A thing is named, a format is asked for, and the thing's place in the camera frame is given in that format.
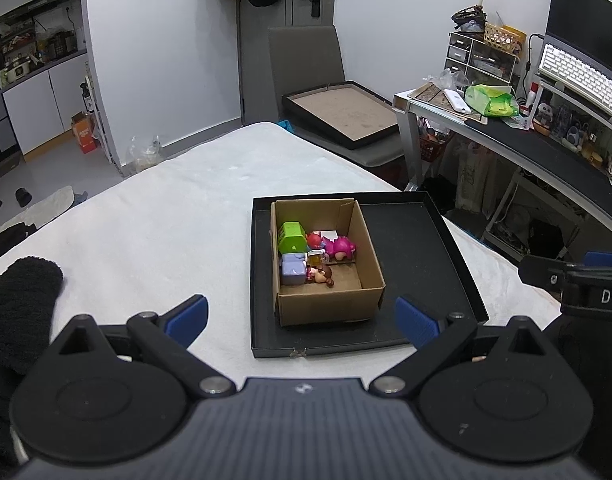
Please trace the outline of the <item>magenta dinosaur costume figurine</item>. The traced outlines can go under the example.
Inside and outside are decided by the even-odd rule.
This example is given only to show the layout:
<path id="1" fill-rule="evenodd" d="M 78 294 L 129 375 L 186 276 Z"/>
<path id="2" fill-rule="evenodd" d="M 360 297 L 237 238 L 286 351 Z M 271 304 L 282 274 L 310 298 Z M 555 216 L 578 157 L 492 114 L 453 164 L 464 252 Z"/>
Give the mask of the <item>magenta dinosaur costume figurine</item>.
<path id="1" fill-rule="evenodd" d="M 338 236 L 335 240 L 323 238 L 323 246 L 330 262 L 353 261 L 357 246 L 347 236 Z"/>

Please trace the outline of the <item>brown cardboard box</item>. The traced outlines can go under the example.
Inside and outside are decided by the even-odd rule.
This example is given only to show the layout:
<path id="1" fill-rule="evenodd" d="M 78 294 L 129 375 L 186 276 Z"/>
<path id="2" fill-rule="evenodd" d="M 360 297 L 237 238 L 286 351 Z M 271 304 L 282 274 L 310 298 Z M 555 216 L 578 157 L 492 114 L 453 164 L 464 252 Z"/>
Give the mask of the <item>brown cardboard box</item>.
<path id="1" fill-rule="evenodd" d="M 329 262 L 334 286 L 281 284 L 278 230 L 297 221 L 306 232 L 335 230 L 357 246 L 353 261 Z M 374 318 L 386 289 L 385 278 L 359 203 L 353 198 L 276 200 L 271 205 L 272 293 L 274 311 L 282 327 Z"/>

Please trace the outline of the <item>brown hair doll figurine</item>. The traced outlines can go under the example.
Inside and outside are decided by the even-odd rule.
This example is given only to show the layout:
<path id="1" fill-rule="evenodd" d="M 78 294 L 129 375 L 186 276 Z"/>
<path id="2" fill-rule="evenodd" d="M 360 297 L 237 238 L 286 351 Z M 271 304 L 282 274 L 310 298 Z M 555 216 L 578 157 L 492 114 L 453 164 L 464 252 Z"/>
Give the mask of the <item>brown hair doll figurine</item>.
<path id="1" fill-rule="evenodd" d="M 327 287 L 334 286 L 332 269 L 329 266 L 308 266 L 306 282 L 313 284 L 324 284 Z"/>

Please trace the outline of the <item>red hat gold figurine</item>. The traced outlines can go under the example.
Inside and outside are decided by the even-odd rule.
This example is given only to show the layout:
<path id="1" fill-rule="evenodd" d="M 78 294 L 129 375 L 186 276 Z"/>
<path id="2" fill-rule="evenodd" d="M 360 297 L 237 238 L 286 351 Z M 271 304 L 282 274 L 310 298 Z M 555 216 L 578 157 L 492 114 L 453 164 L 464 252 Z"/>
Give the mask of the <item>red hat gold figurine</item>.
<path id="1" fill-rule="evenodd" d="M 319 231 L 312 231 L 306 236 L 307 259 L 309 266 L 319 266 L 329 262 L 324 236 Z"/>

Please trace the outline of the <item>lavender toy sofa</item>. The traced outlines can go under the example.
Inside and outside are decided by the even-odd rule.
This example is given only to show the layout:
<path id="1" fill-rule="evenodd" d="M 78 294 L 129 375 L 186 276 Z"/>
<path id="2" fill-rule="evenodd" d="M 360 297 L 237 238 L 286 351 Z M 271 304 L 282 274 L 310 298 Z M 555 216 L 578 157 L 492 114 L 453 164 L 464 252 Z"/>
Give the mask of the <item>lavender toy sofa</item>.
<path id="1" fill-rule="evenodd" d="M 287 252 L 281 255 L 281 284 L 297 286 L 307 282 L 308 261 L 305 252 Z"/>

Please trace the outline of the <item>white power adapter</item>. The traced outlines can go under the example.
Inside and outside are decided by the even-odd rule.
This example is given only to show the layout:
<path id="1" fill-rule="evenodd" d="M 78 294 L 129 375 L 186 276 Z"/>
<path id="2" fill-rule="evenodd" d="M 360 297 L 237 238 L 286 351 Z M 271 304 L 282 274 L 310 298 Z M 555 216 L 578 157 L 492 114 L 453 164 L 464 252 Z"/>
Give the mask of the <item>white power adapter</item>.
<path id="1" fill-rule="evenodd" d="M 338 238 L 338 234 L 335 230 L 323 230 L 320 231 L 319 234 L 327 240 L 336 240 Z"/>

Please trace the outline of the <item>green hexagonal toy block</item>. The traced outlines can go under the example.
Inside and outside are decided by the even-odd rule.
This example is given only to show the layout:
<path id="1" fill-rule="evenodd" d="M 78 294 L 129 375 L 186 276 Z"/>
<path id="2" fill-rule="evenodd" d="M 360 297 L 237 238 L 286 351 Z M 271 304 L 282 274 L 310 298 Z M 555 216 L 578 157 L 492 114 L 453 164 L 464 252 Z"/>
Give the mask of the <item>green hexagonal toy block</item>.
<path id="1" fill-rule="evenodd" d="M 306 232 L 297 221 L 283 222 L 278 230 L 278 251 L 280 254 L 307 252 Z"/>

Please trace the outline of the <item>black curved desk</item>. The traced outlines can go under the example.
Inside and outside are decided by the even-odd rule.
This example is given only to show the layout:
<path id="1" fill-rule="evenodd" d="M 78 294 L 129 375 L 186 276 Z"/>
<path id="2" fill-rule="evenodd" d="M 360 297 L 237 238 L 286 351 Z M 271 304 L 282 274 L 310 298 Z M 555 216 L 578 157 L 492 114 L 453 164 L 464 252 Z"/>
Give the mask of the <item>black curved desk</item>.
<path id="1" fill-rule="evenodd" d="M 408 170 L 408 190 L 417 190 L 425 178 L 417 119 L 427 118 L 534 174 L 612 232 L 612 185 L 608 177 L 562 145 L 496 119 L 483 125 L 451 115 L 414 99 L 410 90 L 394 95 L 393 109 Z"/>

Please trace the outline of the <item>black shallow tray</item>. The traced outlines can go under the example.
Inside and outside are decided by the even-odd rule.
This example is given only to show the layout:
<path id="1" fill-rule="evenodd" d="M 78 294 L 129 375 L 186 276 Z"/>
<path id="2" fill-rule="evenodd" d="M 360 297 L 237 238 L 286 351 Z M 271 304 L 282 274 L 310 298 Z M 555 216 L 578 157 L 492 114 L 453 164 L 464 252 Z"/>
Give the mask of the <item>black shallow tray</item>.
<path id="1" fill-rule="evenodd" d="M 363 212 L 386 289 L 374 318 L 282 327 L 272 293 L 271 205 L 276 200 L 353 198 Z M 257 358 L 325 356 L 405 344 L 395 301 L 440 315 L 459 311 L 487 321 L 479 290 L 443 216 L 424 192 L 257 197 L 251 213 L 251 351 Z"/>

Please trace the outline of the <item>white table cloth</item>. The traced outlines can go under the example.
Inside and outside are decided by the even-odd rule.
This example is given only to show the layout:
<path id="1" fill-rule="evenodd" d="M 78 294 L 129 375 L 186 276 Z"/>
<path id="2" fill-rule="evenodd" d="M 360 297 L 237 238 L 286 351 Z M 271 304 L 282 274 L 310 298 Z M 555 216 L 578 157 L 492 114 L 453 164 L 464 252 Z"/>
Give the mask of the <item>white table cloth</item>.
<path id="1" fill-rule="evenodd" d="M 574 479 L 573 462 L 506 468 L 443 448 L 402 402 L 364 382 L 410 346 L 305 360 L 251 353 L 251 213 L 257 197 L 395 192 L 384 181 L 264 122 L 193 148 L 108 188 L 0 259 L 44 257 L 66 276 L 53 325 L 82 312 L 115 322 L 195 292 L 210 314 L 193 352 L 241 389 L 195 408 L 180 434 L 140 460 L 70 469 L 32 460 L 21 479 Z M 497 321 L 554 318 L 543 292 L 447 223 Z"/>

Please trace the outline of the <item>black fuzzy sleeve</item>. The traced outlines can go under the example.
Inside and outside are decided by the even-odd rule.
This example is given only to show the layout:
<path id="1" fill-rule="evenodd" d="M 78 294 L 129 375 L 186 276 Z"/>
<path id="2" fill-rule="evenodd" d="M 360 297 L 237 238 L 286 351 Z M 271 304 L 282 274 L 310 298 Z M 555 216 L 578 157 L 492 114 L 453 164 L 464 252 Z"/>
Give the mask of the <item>black fuzzy sleeve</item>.
<path id="1" fill-rule="evenodd" d="M 9 405 L 50 344 L 62 270 L 52 261 L 21 258 L 0 275 L 0 479 L 18 464 L 10 434 Z"/>

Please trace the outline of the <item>white keyboard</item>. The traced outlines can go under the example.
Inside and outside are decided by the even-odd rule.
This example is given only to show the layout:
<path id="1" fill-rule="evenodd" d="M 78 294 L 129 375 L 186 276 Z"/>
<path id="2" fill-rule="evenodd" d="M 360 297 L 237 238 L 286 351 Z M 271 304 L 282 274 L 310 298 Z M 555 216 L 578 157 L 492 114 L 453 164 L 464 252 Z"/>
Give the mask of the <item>white keyboard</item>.
<path id="1" fill-rule="evenodd" d="M 539 73 L 583 96 L 612 117 L 612 80 L 574 55 L 546 44 Z"/>

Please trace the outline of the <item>green plastic bag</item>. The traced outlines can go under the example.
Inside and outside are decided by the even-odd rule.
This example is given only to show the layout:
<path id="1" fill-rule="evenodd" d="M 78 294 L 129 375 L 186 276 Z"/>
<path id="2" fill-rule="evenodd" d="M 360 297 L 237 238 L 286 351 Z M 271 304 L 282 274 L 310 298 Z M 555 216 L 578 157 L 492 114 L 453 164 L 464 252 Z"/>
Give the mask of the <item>green plastic bag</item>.
<path id="1" fill-rule="evenodd" d="M 514 117 L 519 105 L 510 86 L 474 84 L 465 90 L 465 102 L 484 117 Z"/>

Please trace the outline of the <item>white phone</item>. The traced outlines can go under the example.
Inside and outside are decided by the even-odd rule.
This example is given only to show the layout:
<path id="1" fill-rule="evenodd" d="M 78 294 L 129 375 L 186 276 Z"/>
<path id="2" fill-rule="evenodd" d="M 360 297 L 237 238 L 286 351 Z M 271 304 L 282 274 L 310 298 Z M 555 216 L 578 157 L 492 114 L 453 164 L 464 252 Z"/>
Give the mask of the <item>white phone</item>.
<path id="1" fill-rule="evenodd" d="M 447 101 L 449 102 L 452 110 L 459 114 L 470 115 L 472 110 L 466 104 L 461 94 L 458 91 L 452 89 L 443 89 L 443 94 L 445 95 Z"/>

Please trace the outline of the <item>grey drawer organizer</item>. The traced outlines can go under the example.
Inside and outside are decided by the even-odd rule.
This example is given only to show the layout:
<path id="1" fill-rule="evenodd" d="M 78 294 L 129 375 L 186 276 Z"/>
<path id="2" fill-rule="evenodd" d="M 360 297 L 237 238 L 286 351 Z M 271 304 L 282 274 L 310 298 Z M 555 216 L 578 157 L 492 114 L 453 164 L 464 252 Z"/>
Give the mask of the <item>grey drawer organizer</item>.
<path id="1" fill-rule="evenodd" d="M 445 67 L 461 72 L 471 84 L 513 84 L 517 58 L 470 36 L 450 32 Z"/>

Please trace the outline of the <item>orange cardboard box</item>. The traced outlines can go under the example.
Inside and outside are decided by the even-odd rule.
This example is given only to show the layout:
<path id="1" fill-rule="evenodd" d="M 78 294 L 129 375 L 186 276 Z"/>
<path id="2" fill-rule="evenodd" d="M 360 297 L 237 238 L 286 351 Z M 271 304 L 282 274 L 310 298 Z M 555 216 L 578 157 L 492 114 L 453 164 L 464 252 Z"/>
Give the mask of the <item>orange cardboard box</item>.
<path id="1" fill-rule="evenodd" d="M 74 115 L 71 118 L 71 127 L 82 153 L 88 154 L 97 148 L 97 141 L 94 136 L 94 122 L 89 114 L 79 112 Z"/>

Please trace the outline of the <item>black computer monitor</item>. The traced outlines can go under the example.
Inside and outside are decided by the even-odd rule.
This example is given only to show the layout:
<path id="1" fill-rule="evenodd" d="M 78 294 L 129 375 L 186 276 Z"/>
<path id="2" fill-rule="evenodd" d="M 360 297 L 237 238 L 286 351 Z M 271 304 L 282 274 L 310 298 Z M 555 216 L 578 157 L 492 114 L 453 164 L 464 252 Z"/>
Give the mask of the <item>black computer monitor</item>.
<path id="1" fill-rule="evenodd" d="M 545 33 L 612 71 L 612 2 L 551 0 Z"/>

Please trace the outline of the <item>wicker basket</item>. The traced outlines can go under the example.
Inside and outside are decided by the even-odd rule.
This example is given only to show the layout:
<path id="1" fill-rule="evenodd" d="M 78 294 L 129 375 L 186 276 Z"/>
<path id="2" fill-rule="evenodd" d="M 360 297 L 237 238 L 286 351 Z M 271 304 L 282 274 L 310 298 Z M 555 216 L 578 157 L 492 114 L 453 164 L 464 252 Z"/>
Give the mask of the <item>wicker basket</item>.
<path id="1" fill-rule="evenodd" d="M 484 43 L 489 47 L 513 54 L 518 58 L 522 55 L 526 35 L 520 30 L 506 25 L 484 25 Z"/>

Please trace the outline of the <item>black framed cork board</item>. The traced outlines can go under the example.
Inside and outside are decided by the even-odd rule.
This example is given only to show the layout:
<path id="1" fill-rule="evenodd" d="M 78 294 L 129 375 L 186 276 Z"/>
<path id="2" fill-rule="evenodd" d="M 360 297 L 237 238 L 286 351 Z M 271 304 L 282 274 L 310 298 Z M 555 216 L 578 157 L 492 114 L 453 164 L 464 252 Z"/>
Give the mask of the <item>black framed cork board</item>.
<path id="1" fill-rule="evenodd" d="M 391 102 L 354 81 L 282 96 L 283 110 L 344 148 L 365 148 L 398 132 Z"/>

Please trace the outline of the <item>white cabinet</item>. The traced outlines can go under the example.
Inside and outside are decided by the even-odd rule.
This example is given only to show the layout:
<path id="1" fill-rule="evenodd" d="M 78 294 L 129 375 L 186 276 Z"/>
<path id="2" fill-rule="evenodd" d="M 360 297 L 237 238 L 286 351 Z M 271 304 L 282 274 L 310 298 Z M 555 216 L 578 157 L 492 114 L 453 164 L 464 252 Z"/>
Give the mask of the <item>white cabinet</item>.
<path id="1" fill-rule="evenodd" d="M 85 111 L 82 88 L 88 56 L 71 56 L 3 91 L 10 122 L 23 155 L 71 129 Z"/>

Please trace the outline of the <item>grey chair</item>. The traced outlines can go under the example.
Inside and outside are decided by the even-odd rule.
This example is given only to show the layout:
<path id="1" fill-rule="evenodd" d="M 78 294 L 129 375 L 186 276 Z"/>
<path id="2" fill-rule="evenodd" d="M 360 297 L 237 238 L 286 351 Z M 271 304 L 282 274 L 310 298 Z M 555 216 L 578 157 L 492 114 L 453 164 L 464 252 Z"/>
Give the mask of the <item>grey chair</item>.
<path id="1" fill-rule="evenodd" d="M 364 169 L 403 156 L 391 102 L 346 78 L 333 26 L 268 32 L 278 113 L 300 138 Z"/>

